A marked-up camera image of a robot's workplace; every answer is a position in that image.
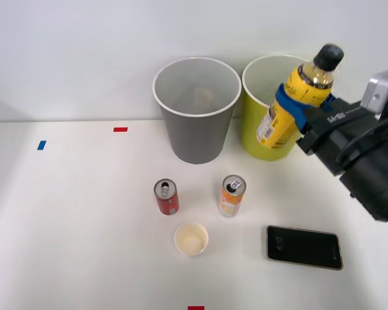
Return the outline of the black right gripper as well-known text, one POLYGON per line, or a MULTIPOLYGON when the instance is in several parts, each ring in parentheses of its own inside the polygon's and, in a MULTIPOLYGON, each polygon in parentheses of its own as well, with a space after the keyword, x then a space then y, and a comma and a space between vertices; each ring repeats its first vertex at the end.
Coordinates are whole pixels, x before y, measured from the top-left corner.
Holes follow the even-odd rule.
POLYGON ((329 94, 319 108, 300 103, 285 92, 282 83, 275 99, 294 119, 297 129, 303 136, 297 145, 308 155, 316 155, 334 175, 343 174, 361 157, 388 142, 388 126, 376 129, 349 150, 345 146, 378 123, 375 114, 360 106, 329 94))

